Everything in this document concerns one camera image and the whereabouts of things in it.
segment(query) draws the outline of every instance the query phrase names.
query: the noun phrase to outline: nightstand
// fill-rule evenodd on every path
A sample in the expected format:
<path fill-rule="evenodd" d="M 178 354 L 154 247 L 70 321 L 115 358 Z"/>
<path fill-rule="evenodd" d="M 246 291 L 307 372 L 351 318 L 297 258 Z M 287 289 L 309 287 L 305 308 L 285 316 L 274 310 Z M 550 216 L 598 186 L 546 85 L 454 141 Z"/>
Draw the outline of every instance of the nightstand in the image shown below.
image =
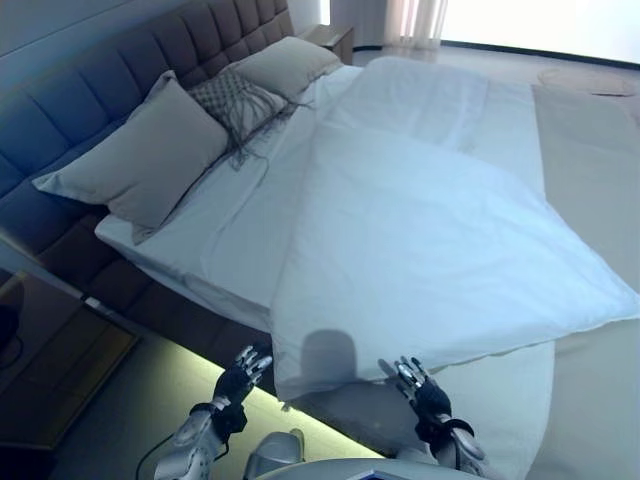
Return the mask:
<path fill-rule="evenodd" d="M 52 451 L 137 337 L 82 300 L 28 274 L 0 286 L 23 348 L 0 372 L 0 450 Z"/>
<path fill-rule="evenodd" d="M 300 38 L 331 50 L 345 65 L 353 63 L 353 27 L 317 25 Z"/>

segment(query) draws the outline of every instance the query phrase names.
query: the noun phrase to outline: pillow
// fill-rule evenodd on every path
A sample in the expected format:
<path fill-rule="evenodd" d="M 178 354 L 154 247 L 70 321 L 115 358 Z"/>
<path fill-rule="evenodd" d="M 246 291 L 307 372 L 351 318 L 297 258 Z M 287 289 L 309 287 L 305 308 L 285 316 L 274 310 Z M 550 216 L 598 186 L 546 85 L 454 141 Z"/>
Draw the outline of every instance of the pillow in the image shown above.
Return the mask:
<path fill-rule="evenodd" d="M 188 91 L 209 115 L 229 133 L 229 148 L 241 148 L 251 136 L 278 115 L 287 105 L 284 98 L 270 93 L 227 69 Z M 230 158 L 239 168 L 244 155 Z"/>
<path fill-rule="evenodd" d="M 171 74 L 153 98 L 113 134 L 53 173 L 33 180 L 43 192 L 106 204 L 139 227 L 139 243 L 169 216 L 189 187 L 225 151 L 228 135 Z"/>
<path fill-rule="evenodd" d="M 638 295 L 507 171 L 328 123 L 311 148 L 271 305 L 281 400 L 384 379 L 401 356 L 436 368 L 640 315 Z"/>
<path fill-rule="evenodd" d="M 342 65 L 329 50 L 295 37 L 285 37 L 232 68 L 250 82 L 295 100 L 318 77 Z"/>

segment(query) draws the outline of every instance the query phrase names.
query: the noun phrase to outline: wall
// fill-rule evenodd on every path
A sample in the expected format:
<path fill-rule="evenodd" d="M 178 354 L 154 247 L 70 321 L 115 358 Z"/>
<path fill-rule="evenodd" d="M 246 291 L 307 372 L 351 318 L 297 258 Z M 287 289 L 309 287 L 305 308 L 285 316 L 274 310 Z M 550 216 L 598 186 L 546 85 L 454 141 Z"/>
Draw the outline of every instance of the wall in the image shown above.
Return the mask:
<path fill-rule="evenodd" d="M 638 0 L 449 0 L 442 37 L 640 63 Z"/>
<path fill-rule="evenodd" d="M 321 0 L 289 0 L 289 14 L 296 34 L 320 23 Z"/>
<path fill-rule="evenodd" d="M 354 27 L 354 46 L 381 45 L 387 0 L 331 0 L 331 23 Z"/>
<path fill-rule="evenodd" d="M 0 95 L 60 60 L 185 0 L 0 0 Z M 297 32 L 320 21 L 320 0 L 289 0 Z"/>

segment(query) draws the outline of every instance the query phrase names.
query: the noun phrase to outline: tufted headboard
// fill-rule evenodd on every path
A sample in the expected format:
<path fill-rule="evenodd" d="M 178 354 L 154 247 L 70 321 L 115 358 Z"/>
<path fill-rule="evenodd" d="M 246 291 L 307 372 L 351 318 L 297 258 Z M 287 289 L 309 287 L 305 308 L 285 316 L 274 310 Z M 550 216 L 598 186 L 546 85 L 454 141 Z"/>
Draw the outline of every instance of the tufted headboard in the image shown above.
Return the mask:
<path fill-rule="evenodd" d="M 173 69 L 185 87 L 293 35 L 286 0 L 190 2 L 99 44 L 0 101 L 0 237 L 116 310 L 150 279 L 100 242 L 103 207 L 37 191 L 124 123 Z"/>

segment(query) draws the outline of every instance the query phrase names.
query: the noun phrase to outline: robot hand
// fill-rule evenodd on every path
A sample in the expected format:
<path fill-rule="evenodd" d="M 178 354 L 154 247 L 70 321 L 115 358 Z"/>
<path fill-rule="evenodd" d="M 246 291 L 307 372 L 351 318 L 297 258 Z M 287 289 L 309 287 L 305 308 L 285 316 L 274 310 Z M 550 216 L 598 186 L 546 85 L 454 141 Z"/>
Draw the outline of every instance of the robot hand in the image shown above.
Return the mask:
<path fill-rule="evenodd" d="M 216 435 L 223 443 L 228 442 L 232 433 L 244 430 L 247 417 L 242 402 L 262 379 L 272 361 L 265 347 L 246 347 L 236 357 L 234 365 L 218 379 L 211 403 L 199 403 L 191 413 L 200 410 L 210 412 Z"/>
<path fill-rule="evenodd" d="M 484 451 L 474 438 L 471 426 L 451 418 L 451 401 L 435 380 L 429 377 L 416 358 L 396 362 L 401 382 L 398 389 L 409 400 L 418 416 L 416 433 L 429 444 L 433 456 L 443 466 L 480 477 L 501 480 L 491 468 Z"/>
<path fill-rule="evenodd" d="M 264 346 L 246 347 L 236 357 L 234 365 L 218 379 L 213 391 L 212 403 L 222 402 L 220 406 L 223 408 L 220 410 L 228 405 L 241 404 L 253 387 L 260 382 L 262 374 L 272 361 L 273 358 Z"/>
<path fill-rule="evenodd" d="M 194 406 L 173 435 L 170 451 L 156 465 L 155 480 L 209 478 L 212 464 L 229 451 L 231 434 L 247 424 L 242 402 L 272 361 L 264 347 L 249 346 L 240 352 L 218 379 L 211 402 Z M 227 450 L 218 455 L 222 445 Z"/>

